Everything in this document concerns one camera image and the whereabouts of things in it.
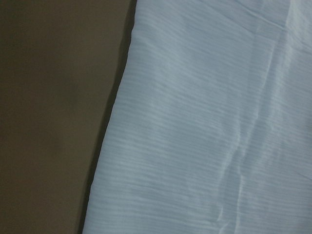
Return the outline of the light blue button shirt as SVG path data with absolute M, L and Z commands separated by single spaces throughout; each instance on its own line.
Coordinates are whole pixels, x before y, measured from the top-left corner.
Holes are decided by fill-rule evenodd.
M 139 0 L 83 232 L 311 231 L 311 1 Z

